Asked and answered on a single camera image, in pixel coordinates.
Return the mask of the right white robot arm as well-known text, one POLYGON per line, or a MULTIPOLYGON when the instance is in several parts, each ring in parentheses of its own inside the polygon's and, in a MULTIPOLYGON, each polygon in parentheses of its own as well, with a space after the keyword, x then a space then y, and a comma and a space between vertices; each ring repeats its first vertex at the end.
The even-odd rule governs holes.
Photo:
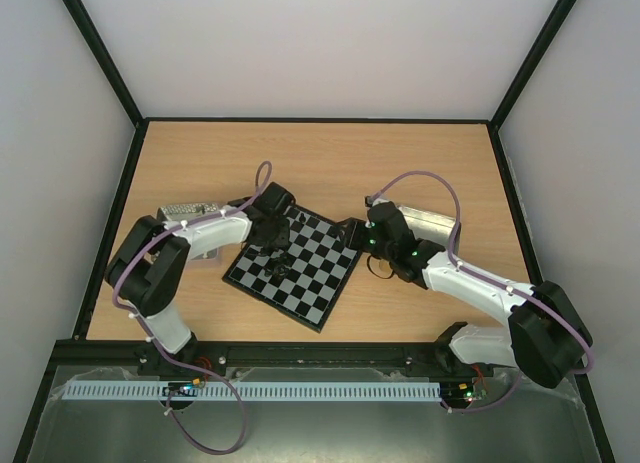
POLYGON ((454 221, 379 200, 364 220, 339 223, 344 245, 389 264, 401 280, 452 296, 497 321, 465 324, 436 350, 436 362, 455 375, 469 364, 519 369, 546 388, 589 362, 593 339, 566 292, 502 278, 461 260, 448 248, 457 240, 454 221))

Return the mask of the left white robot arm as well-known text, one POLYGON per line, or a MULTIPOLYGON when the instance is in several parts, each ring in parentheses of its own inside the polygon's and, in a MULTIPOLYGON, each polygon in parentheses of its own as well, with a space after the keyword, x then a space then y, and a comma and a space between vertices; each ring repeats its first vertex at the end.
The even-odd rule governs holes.
POLYGON ((188 262, 228 245, 271 253, 289 245, 292 193, 270 183, 251 197, 181 221, 139 218, 109 262, 113 304, 138 321, 159 352, 174 357, 196 341, 174 299, 188 262))

